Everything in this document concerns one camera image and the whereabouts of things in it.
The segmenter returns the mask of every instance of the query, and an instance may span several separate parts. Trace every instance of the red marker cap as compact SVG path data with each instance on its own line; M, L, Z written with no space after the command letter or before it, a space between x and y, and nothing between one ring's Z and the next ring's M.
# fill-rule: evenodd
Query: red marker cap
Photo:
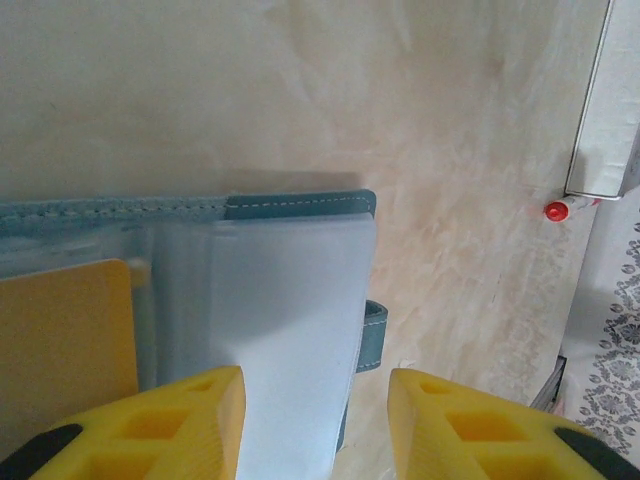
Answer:
M544 207L544 213L552 222L564 222L569 217L569 207L562 202L551 202Z

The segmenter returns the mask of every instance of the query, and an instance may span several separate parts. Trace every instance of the teal leather tab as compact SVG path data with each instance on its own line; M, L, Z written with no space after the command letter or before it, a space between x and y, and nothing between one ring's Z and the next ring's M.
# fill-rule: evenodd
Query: teal leather tab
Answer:
M356 373L373 370L380 366L388 315L389 311L385 307L372 300L367 300Z

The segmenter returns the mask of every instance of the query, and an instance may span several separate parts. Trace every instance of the marker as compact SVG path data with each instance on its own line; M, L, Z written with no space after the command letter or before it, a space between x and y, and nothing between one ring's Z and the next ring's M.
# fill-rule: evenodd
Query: marker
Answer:
M566 197L551 202L544 207L544 214L554 223L564 222L571 215L583 208L597 205L602 201L600 198L580 197L578 195L567 195Z

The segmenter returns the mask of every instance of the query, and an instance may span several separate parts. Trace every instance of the stitching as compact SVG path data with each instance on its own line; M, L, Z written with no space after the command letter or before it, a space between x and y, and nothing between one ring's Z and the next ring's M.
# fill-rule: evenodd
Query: stitching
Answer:
M261 208L261 207L271 207L271 206L279 206L279 207L288 207L295 205L311 205L311 204L320 204L320 203L330 203L330 202L345 202L348 200L362 200L367 204L367 211L371 211L371 202L365 197L341 197L341 198L323 198L319 200L299 200L297 202L266 202L266 203L243 203L240 205L197 205L197 208L200 210L209 209L209 210L221 210L225 208ZM75 216L101 216L108 215L110 213L142 213L142 212L171 212L171 211L179 211L179 210L191 210L192 208L196 208L193 205L173 205L171 207L164 206L149 206L149 207L120 207L120 208L112 208L112 209L102 209L102 210L74 210L72 208L67 208L65 210L61 210L59 212L55 211L46 211L41 213L24 213L24 214L13 214L7 216L0 216L0 221L15 221L15 220L38 220L43 218L56 218L56 217L75 217Z
M367 368L367 367L374 367L377 365L380 365L382 361L378 360L377 362L373 362L373 363L365 363L364 365L358 365L358 368Z
M225 207L223 205L199 205L201 210L221 210ZM67 208L60 211L44 211L40 213L18 213L12 215L0 215L0 221L10 222L16 220L40 220L44 218L58 218L58 217L77 217L77 216L103 216L114 213L126 214L126 213L143 213L143 212L175 212L178 210L189 210L194 208L192 205L174 205L171 207L121 207L111 209L87 209L87 210L75 210Z
M227 208L260 208L272 206L288 207L293 205L309 205L313 203L345 202L348 200L362 200L367 204L367 212L371 211L371 203L365 197L322 198L320 200L299 200L297 202L242 203L240 205L227 205Z
M374 325L382 325L383 323L387 323L387 321L386 320L380 320L379 322L365 323L364 326L365 327L373 327Z

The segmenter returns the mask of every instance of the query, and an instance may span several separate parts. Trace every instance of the wallet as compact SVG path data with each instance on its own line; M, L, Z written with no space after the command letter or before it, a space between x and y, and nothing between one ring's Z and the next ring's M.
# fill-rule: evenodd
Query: wallet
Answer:
M381 362L375 207L368 190L0 204L0 278L127 262L139 389L240 365L237 478L321 479L353 375Z

